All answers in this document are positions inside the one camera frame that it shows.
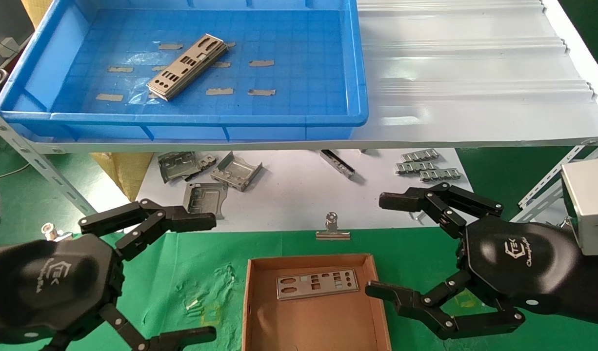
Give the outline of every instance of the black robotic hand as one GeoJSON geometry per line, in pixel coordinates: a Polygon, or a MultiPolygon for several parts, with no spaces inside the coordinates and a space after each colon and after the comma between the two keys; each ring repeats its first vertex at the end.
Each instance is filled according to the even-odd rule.
{"type": "Polygon", "coordinates": [[[374,280],[366,284],[366,295],[393,302],[397,314],[421,321],[439,338],[511,333],[525,320],[516,307],[598,324],[598,256],[583,255],[569,229],[505,222],[500,203],[447,183],[383,193],[379,206],[425,211],[459,240],[459,271],[426,294],[374,280]],[[479,220],[466,225],[453,209],[479,220]],[[444,313],[440,307],[464,289],[497,312],[444,313]]]}
{"type": "Polygon", "coordinates": [[[188,214],[150,200],[91,215],[79,221],[76,240],[36,240],[0,247],[0,344],[52,337],[42,351],[64,351],[108,322],[135,351],[180,351],[215,340],[213,327],[162,333],[149,340],[115,307],[123,285],[123,261],[132,260],[166,231],[207,231],[214,214],[188,214]],[[138,225],[116,242],[100,239],[138,225]]]}

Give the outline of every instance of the green table mat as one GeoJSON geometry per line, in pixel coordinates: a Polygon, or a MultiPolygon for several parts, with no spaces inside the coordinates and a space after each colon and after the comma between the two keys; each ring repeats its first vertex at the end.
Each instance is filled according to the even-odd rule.
{"type": "MultiPolygon", "coordinates": [[[[425,292],[455,273],[457,242],[438,228],[352,231],[352,240],[317,242],[314,232],[165,234],[125,264],[118,308],[145,337],[159,332],[214,325],[215,342],[188,351],[239,351],[250,258],[371,253],[379,279],[425,292]]],[[[114,243],[118,235],[107,241],[114,243]]],[[[464,291],[445,307],[453,315],[491,309],[464,291]]],[[[526,312],[515,333],[442,341],[420,322],[398,317],[386,304],[395,351],[598,350],[598,325],[526,312]]],[[[0,345],[0,351],[38,351],[48,340],[0,345]]],[[[129,350],[106,323],[74,342],[71,351],[129,350]]]]}

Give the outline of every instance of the cardboard box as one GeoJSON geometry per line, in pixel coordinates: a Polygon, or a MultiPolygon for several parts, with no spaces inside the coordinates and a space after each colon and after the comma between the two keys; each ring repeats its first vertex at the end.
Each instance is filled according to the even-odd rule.
{"type": "Polygon", "coordinates": [[[367,253],[249,260],[242,351],[391,351],[383,302],[364,294],[371,279],[377,270],[367,253]],[[357,292],[277,300],[277,277],[348,268],[357,292]]]}

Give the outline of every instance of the white table surface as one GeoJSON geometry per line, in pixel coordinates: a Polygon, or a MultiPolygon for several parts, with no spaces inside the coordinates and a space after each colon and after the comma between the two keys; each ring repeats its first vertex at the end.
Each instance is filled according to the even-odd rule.
{"type": "MultiPolygon", "coordinates": [[[[421,227],[408,213],[379,208],[379,194],[403,193],[408,187],[430,187],[437,182],[422,183],[418,175],[395,174],[395,163],[401,149],[374,149],[366,154],[358,150],[335,151],[356,170],[354,181],[348,180],[327,164],[315,151],[239,151],[236,156],[263,169],[254,184],[241,193],[228,189],[221,212],[225,219],[217,221],[217,232],[257,232],[324,230],[325,215],[336,212],[340,229],[372,229],[421,227]]],[[[449,183],[471,191],[471,186],[455,149],[437,149],[441,157],[439,168],[457,168],[460,180],[449,183]]],[[[219,160],[227,152],[212,152],[219,160]]],[[[211,169],[191,182],[214,182],[211,169]]],[[[143,180],[137,199],[149,198],[160,205],[181,205],[186,182],[178,180],[164,184],[157,158],[143,180]]],[[[435,226],[428,217],[422,221],[435,226]]]]}

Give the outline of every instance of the cable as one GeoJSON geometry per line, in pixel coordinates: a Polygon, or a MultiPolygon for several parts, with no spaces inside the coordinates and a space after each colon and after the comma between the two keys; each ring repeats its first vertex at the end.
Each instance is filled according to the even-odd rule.
{"type": "Polygon", "coordinates": [[[9,172],[9,173],[7,173],[7,174],[2,174],[2,175],[0,175],[0,178],[8,177],[8,176],[10,176],[11,174],[20,173],[21,171],[24,171],[24,169],[27,169],[27,168],[28,168],[28,166],[30,166],[30,164],[27,164],[27,165],[25,165],[24,167],[21,167],[20,169],[18,169],[18,170],[16,170],[16,171],[12,171],[12,172],[9,172]]]}
{"type": "Polygon", "coordinates": [[[8,47],[8,46],[5,46],[5,45],[4,45],[4,44],[3,44],[1,41],[0,41],[0,45],[1,45],[1,46],[4,46],[4,47],[6,47],[7,49],[11,50],[11,51],[12,51],[12,52],[14,52],[14,53],[17,53],[17,54],[18,54],[18,53],[20,53],[20,52],[19,52],[19,51],[17,51],[17,50],[13,50],[13,49],[11,49],[10,47],[8,47]]]}

